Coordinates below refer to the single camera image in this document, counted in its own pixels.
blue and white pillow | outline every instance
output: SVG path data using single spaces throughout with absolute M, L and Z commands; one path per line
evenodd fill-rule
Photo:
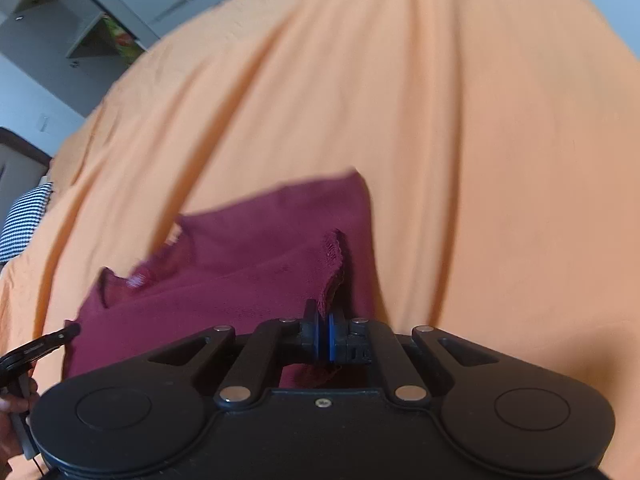
M 52 188 L 52 182 L 35 187 L 11 206 L 0 234 L 0 264 L 25 250 L 44 216 Z

metal pin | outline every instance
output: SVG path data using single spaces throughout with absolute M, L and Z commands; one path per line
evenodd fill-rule
M 316 399 L 316 406 L 318 408 L 328 408 L 331 405 L 331 399 Z
M 242 402 L 251 397 L 251 390 L 244 386 L 227 386 L 220 390 L 220 398 L 226 402 Z
M 421 388 L 420 386 L 414 386 L 413 384 L 406 384 L 405 386 L 400 386 L 395 391 L 396 397 L 400 400 L 405 400 L 407 402 L 417 402 L 418 400 L 423 400 L 427 396 L 427 390 Z

bed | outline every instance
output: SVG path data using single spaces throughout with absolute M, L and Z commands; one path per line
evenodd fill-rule
M 602 467 L 630 480 L 639 100 L 638 60 L 585 0 L 231 0 L 154 46 L 64 143 L 49 211 L 0 278 L 0 349 L 73 319 L 98 270 L 127 275 L 178 213 L 356 168 L 378 316 L 593 385 L 618 419 Z

